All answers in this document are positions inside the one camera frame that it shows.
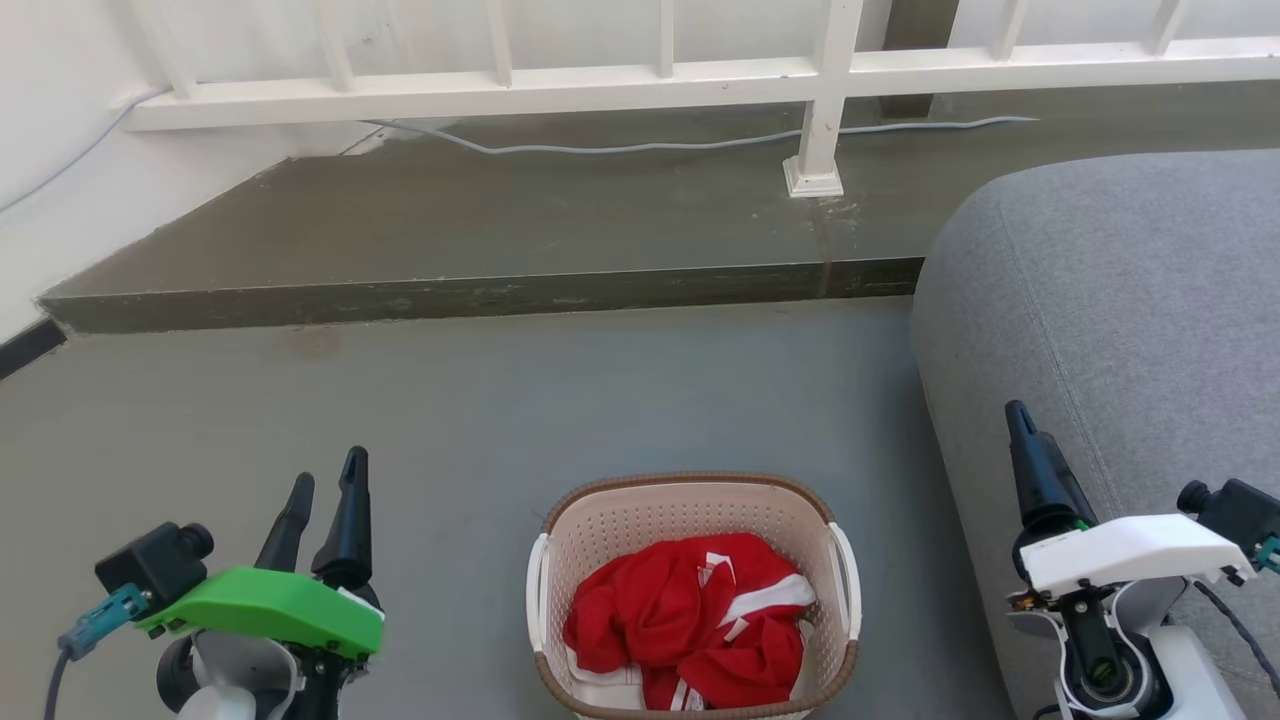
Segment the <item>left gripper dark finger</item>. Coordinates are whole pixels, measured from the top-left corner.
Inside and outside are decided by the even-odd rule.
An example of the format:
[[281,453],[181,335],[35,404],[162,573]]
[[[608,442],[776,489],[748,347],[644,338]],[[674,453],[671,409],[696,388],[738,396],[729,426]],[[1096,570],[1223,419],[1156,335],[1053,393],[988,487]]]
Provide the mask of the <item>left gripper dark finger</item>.
[[311,518],[314,491],[314,477],[300,473],[259,552],[255,561],[257,569],[288,573],[296,570],[300,542]]
[[369,452],[352,447],[338,479],[339,502],[330,530],[312,561],[312,574],[325,585],[361,588],[372,577],[372,520]]

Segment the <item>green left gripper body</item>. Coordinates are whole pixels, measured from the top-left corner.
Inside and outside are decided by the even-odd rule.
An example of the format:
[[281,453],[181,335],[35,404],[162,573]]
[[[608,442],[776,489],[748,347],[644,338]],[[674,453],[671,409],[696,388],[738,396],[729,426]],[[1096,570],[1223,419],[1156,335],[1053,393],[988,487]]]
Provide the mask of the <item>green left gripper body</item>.
[[385,614],[296,573],[237,566],[138,620],[147,633],[198,629],[320,648],[352,661],[381,652]]

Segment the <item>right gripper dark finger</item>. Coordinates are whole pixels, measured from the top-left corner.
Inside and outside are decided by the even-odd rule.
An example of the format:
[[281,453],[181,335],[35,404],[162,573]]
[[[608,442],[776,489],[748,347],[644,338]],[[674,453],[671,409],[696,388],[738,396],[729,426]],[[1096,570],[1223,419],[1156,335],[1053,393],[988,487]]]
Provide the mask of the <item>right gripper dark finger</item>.
[[1055,537],[1097,525],[1097,516],[1056,438],[1038,429],[1027,405],[1005,404],[1009,450],[1024,537]]

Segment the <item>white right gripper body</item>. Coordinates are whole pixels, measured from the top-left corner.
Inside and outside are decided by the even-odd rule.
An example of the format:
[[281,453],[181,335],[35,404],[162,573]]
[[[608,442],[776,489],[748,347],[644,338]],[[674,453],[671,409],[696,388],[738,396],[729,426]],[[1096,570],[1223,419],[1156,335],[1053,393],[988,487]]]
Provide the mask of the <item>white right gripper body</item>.
[[1190,518],[1119,518],[1089,530],[1042,539],[1020,548],[1034,591],[1057,598],[1087,585],[1106,587],[1170,577],[1203,575],[1211,583],[1230,569],[1257,578],[1242,550]]

